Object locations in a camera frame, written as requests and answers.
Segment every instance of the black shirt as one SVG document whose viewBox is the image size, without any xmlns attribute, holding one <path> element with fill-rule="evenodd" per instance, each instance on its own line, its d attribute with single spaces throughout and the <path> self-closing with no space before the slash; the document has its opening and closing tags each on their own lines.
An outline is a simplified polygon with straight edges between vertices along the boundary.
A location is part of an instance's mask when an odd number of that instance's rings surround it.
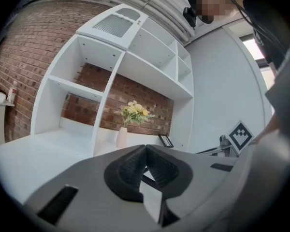
<svg viewBox="0 0 290 232">
<path fill-rule="evenodd" d="M 290 30 L 278 11 L 269 5 L 270 1 L 243 0 L 243 5 L 247 14 L 249 14 L 252 25 L 254 27 L 261 25 L 266 28 L 280 42 L 280 44 L 273 43 L 273 38 L 269 37 L 268 34 L 265 34 L 267 36 L 265 37 L 257 30 L 254 30 L 255 41 L 265 60 L 268 64 L 273 62 L 278 70 L 290 46 Z"/>
</svg>

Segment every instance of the white wall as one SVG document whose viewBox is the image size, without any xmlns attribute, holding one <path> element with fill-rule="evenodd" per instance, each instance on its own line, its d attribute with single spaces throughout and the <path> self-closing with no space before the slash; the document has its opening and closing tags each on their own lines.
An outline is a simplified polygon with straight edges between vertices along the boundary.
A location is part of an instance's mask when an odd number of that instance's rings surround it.
<svg viewBox="0 0 290 232">
<path fill-rule="evenodd" d="M 219 136 L 242 120 L 254 136 L 271 117 L 262 74 L 243 43 L 219 28 L 186 47 L 194 82 L 194 115 L 189 151 L 218 146 Z"/>
</svg>

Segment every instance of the pink vase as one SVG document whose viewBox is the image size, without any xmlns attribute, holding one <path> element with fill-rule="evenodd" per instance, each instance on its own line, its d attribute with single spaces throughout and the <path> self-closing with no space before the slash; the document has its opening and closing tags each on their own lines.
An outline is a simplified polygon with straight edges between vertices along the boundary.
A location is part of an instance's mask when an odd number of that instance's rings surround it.
<svg viewBox="0 0 290 232">
<path fill-rule="evenodd" d="M 116 147 L 117 148 L 124 148 L 126 146 L 126 140 L 127 140 L 127 128 L 120 128 L 117 139 L 116 139 Z"/>
</svg>

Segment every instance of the person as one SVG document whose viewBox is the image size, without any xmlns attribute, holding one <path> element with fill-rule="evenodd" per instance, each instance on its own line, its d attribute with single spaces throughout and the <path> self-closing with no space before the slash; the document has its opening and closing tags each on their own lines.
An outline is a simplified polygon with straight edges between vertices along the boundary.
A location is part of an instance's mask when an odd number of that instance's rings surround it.
<svg viewBox="0 0 290 232">
<path fill-rule="evenodd" d="M 189 0 L 189 2 L 196 16 L 207 24 L 241 13 L 254 28 L 255 42 L 276 76 L 290 46 L 290 29 L 276 10 L 264 0 Z M 279 120 L 274 113 L 253 143 L 257 144 L 261 138 L 277 129 Z"/>
</svg>

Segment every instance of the white cabinet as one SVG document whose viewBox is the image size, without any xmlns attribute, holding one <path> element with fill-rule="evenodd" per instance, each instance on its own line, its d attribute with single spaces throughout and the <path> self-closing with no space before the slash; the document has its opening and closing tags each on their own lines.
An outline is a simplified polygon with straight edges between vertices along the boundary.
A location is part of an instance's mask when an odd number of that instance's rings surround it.
<svg viewBox="0 0 290 232">
<path fill-rule="evenodd" d="M 85 63 L 112 72 L 103 92 L 73 82 Z M 103 109 L 117 73 L 174 100 L 170 138 L 175 148 L 187 150 L 193 114 L 190 55 L 147 15 L 124 4 L 85 23 L 56 55 L 38 90 L 31 135 L 94 156 Z M 94 126 L 60 117 L 68 93 L 100 102 Z"/>
</svg>

